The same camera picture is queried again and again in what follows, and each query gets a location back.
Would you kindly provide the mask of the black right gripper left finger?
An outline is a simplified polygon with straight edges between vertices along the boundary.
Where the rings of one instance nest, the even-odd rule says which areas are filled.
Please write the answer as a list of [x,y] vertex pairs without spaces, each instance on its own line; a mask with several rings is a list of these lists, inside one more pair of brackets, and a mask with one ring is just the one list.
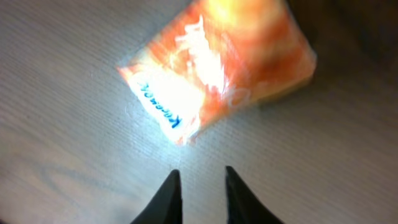
[[174,169],[131,224],[182,224],[180,172]]

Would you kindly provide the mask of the small orange box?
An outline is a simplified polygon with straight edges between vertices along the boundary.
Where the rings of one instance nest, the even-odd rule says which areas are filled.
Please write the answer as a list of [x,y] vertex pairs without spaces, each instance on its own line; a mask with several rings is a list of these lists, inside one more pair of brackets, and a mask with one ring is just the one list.
[[308,83],[317,56],[281,0],[193,1],[118,71],[163,133],[215,121]]

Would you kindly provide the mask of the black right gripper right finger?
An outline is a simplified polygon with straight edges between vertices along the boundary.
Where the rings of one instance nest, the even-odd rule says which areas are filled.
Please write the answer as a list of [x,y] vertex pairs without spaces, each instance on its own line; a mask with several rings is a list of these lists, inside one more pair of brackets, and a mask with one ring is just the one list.
[[226,166],[227,224],[284,224],[265,207],[231,166]]

